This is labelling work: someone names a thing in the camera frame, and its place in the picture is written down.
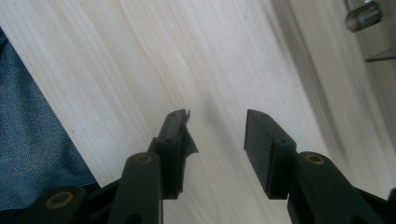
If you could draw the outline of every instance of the denim fabric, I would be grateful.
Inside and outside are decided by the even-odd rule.
[[[1,29],[0,53],[0,211],[95,182]]]

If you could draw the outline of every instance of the wood grain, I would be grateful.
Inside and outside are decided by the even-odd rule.
[[[165,223],[288,223],[243,150],[248,108],[385,197],[395,155],[342,4],[3,1],[0,25],[101,185],[191,110],[199,154]]]

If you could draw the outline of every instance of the white wood surface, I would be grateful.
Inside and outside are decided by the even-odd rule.
[[[243,150],[246,111],[386,197],[394,149],[342,2],[11,1],[0,25],[101,185],[191,110],[199,153],[165,223],[290,223]]]

